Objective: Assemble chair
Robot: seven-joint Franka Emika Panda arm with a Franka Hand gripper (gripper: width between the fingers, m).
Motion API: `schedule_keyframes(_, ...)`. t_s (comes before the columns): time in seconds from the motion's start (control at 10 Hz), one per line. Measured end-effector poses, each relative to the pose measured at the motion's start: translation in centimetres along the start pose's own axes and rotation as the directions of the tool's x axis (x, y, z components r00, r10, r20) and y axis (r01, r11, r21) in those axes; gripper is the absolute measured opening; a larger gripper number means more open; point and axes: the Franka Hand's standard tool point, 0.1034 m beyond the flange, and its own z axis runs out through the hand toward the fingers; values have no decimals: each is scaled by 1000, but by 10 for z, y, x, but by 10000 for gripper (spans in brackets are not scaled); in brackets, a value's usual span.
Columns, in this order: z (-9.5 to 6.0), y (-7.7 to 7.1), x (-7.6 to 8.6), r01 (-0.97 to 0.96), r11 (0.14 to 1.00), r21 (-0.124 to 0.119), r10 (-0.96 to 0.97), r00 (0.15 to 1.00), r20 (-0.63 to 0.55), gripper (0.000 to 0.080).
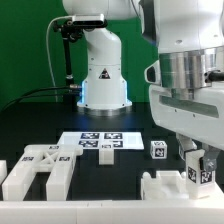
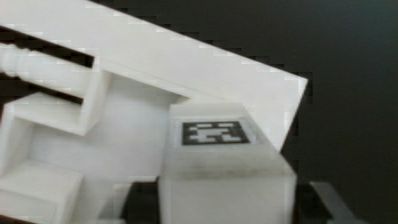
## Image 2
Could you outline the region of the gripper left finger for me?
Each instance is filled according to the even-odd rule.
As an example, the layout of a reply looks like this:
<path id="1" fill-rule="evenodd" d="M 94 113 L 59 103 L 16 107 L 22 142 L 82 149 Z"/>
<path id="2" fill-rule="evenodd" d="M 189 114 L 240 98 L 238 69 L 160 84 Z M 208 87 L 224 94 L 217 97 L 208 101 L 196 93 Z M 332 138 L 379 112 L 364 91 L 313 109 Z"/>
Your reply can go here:
<path id="1" fill-rule="evenodd" d="M 135 182 L 132 184 L 121 219 L 126 224 L 162 224 L 157 182 Z"/>

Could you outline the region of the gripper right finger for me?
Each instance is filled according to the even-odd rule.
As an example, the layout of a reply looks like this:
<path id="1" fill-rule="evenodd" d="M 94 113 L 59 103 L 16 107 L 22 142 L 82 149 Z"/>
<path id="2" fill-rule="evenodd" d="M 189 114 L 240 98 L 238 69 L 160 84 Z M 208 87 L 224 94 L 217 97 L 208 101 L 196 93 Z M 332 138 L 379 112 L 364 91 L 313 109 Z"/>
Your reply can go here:
<path id="1" fill-rule="evenodd" d="M 329 182 L 297 185 L 293 224 L 370 224 L 356 217 Z"/>

